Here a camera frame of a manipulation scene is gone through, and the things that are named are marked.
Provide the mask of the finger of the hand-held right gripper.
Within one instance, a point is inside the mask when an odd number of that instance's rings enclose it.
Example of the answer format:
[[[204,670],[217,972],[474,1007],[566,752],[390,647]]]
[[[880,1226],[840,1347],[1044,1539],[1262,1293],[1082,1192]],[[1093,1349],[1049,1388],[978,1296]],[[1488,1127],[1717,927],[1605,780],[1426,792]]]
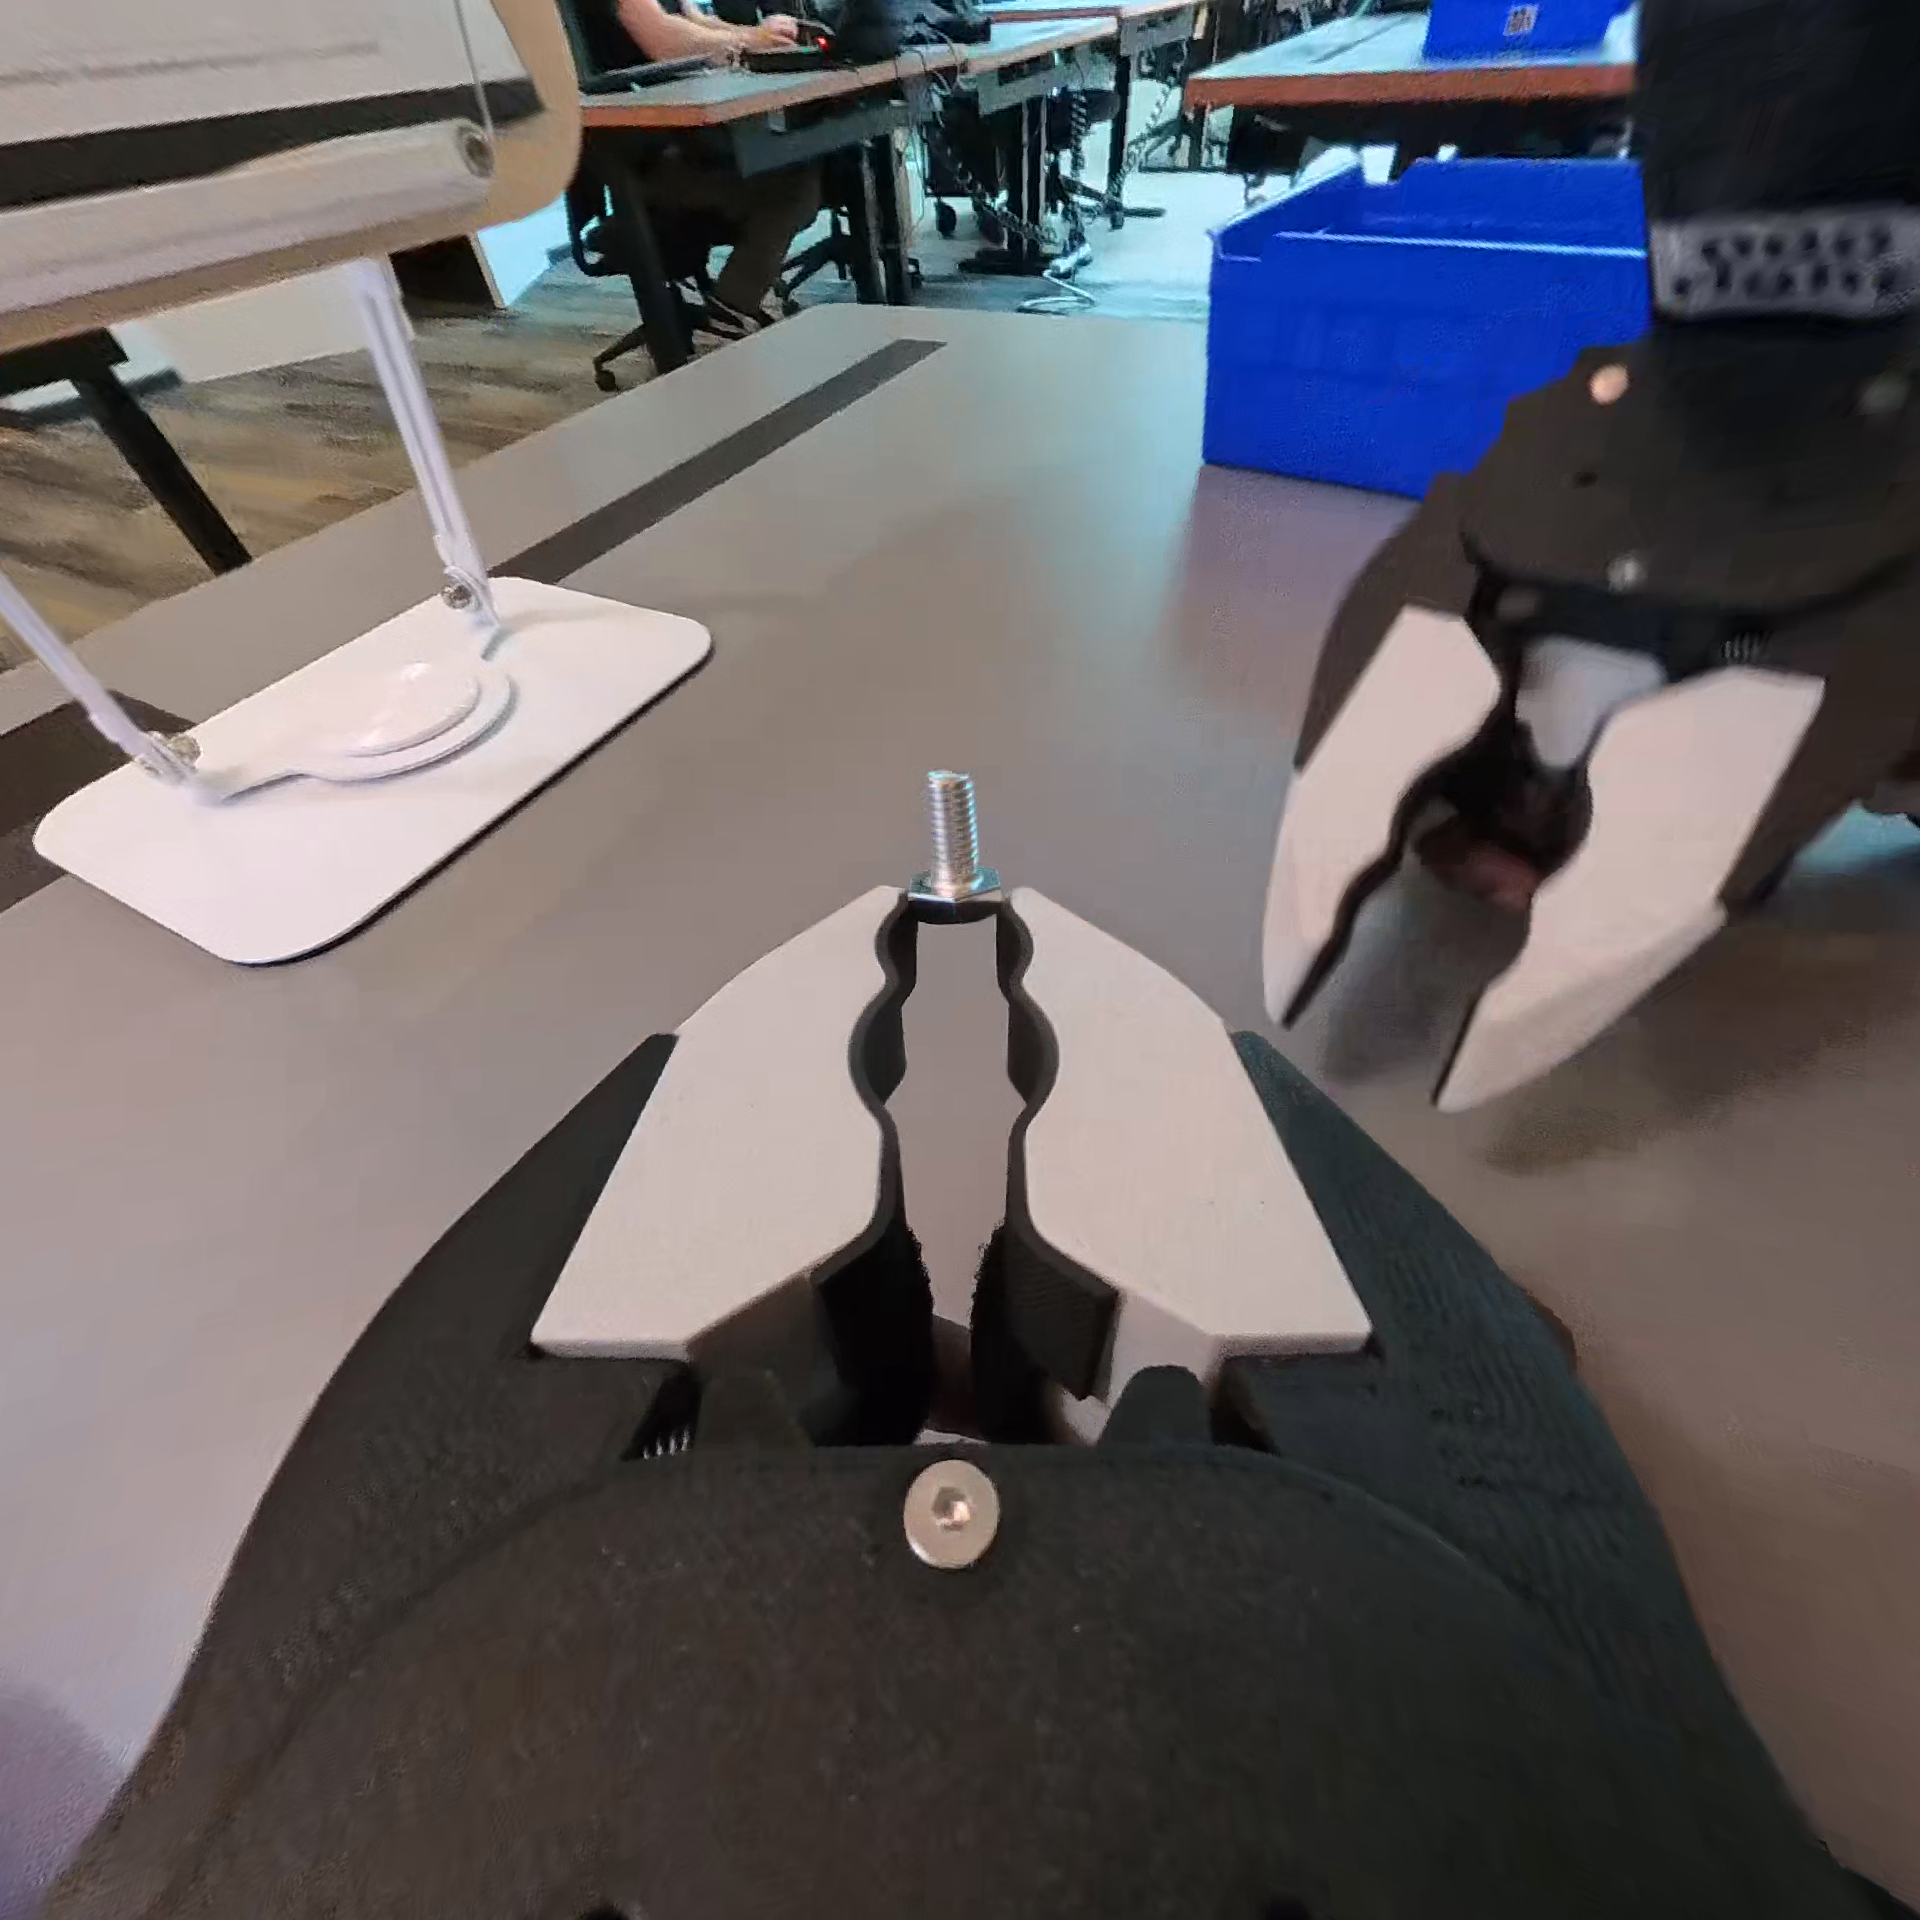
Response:
[[[1588,829],[1534,894],[1433,1093],[1464,1114],[1576,1056],[1728,920],[1721,888],[1824,699],[1724,667],[1620,707],[1586,759]]]
[[[1495,720],[1504,680],[1463,615],[1404,607],[1293,768],[1263,894],[1262,986],[1293,1023],[1405,851],[1415,800]]]

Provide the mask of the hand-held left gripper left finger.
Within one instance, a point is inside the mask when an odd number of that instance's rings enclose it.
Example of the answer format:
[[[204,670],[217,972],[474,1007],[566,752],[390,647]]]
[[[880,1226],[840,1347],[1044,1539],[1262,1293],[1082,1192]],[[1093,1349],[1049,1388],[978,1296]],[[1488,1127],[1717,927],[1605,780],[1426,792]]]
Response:
[[[890,1095],[917,916],[888,886],[689,1015],[534,1320],[551,1357],[768,1372],[796,1410],[917,1406]]]

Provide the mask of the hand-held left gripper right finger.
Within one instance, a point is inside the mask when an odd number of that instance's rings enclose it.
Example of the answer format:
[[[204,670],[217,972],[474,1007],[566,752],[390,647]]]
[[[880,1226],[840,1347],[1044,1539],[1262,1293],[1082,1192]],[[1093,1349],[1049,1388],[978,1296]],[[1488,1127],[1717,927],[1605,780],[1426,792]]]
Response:
[[[1009,1076],[1004,1314],[1070,1404],[1148,1368],[1359,1354],[1374,1324],[1221,1015],[1037,888],[999,925]]]

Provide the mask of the short steel hex bolt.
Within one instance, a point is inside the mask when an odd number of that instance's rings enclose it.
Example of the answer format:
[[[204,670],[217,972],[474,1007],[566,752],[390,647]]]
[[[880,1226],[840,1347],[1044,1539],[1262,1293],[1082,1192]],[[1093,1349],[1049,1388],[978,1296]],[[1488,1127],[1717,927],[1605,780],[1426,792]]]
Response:
[[[903,899],[926,923],[976,920],[1004,900],[1000,875],[981,854],[976,781],[966,773],[926,773],[928,864]]]

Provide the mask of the person's right hand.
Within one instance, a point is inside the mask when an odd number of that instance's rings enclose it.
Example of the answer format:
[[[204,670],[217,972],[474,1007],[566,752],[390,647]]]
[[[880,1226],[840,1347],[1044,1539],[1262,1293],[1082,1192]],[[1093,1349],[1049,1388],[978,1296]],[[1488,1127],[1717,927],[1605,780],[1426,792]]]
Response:
[[[1543,882],[1543,870],[1524,851],[1458,815],[1423,829],[1415,854],[1437,885],[1506,915],[1529,911]]]

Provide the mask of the blue plastic bin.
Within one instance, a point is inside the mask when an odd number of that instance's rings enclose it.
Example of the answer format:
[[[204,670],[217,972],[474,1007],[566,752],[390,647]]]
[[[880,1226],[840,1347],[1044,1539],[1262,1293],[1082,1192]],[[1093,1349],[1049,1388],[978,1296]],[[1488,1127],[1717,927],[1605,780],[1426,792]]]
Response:
[[[1351,165],[1214,237],[1201,454],[1420,499],[1496,440],[1511,399],[1647,330],[1628,157]]]

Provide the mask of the small blue desk bin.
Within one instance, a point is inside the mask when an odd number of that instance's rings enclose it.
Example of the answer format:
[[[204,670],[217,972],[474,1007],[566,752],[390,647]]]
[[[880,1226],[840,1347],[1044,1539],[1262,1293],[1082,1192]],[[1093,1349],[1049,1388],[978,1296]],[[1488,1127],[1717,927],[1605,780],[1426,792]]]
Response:
[[[1631,3],[1431,3],[1423,59],[1488,64],[1496,59],[1584,56],[1601,48]]]

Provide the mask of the white display stand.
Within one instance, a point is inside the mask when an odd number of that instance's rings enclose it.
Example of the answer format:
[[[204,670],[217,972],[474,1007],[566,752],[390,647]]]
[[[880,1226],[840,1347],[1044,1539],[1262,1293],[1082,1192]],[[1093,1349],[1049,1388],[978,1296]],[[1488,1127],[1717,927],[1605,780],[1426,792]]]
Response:
[[[393,272],[345,275],[441,562],[434,597],[164,733],[1,590],[5,623],[125,760],[52,806],[34,852],[239,967],[335,947],[712,652],[692,616],[487,568]]]

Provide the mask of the black office chair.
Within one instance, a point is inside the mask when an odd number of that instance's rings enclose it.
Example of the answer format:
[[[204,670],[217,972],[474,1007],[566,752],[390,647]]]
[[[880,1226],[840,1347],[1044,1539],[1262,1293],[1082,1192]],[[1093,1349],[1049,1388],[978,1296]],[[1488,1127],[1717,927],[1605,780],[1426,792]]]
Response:
[[[705,208],[656,208],[630,167],[581,160],[564,194],[566,248],[581,275],[630,286],[638,325],[592,358],[592,382],[617,392],[617,362],[645,355],[656,373],[681,368],[696,334],[712,332],[709,258],[727,237]]]

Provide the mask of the wooden desk with black legs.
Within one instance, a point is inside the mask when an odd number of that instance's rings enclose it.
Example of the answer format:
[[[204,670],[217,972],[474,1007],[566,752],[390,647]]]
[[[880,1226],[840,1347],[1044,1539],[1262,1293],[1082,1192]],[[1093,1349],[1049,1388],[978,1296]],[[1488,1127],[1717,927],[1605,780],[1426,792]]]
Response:
[[[743,175],[788,165],[822,167],[824,208],[836,215],[834,242],[812,251],[834,264],[861,303],[911,303],[920,288],[911,222],[896,181],[898,138],[930,127],[945,101],[970,101],[982,119],[1017,114],[1018,182],[1015,208],[994,208],[1008,272],[1039,276],[1033,242],[1013,242],[1018,222],[1042,203],[1046,99],[1066,91],[1114,91],[1126,114],[1130,76],[1143,53],[1185,39],[1197,5],[1015,5],[991,11],[991,36],[951,53],[903,54],[888,64],[826,67],[812,72],[758,72],[720,67],[705,76],[583,99],[584,138],[602,133],[692,133],[711,141]]]

